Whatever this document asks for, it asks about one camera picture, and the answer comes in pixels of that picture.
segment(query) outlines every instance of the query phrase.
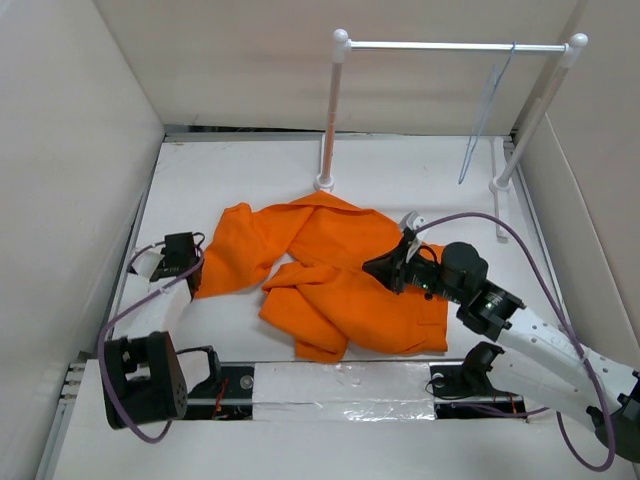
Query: beige wall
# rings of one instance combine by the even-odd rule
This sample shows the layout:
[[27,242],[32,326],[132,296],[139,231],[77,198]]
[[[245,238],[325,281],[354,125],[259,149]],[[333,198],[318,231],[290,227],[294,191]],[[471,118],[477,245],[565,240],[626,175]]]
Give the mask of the beige wall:
[[[325,127],[331,35],[360,40],[554,43],[577,0],[95,0],[164,123]],[[504,56],[360,52],[338,128],[468,134]],[[516,58],[488,132],[510,132],[545,59]]]
[[589,2],[578,23],[589,35],[589,45],[558,92],[550,124],[543,123],[536,134],[524,165],[554,264],[564,270],[559,276],[565,277],[562,289],[574,323],[585,341],[636,367],[638,18],[640,3],[635,0]]
[[162,126],[90,0],[0,1],[0,478],[32,479]]

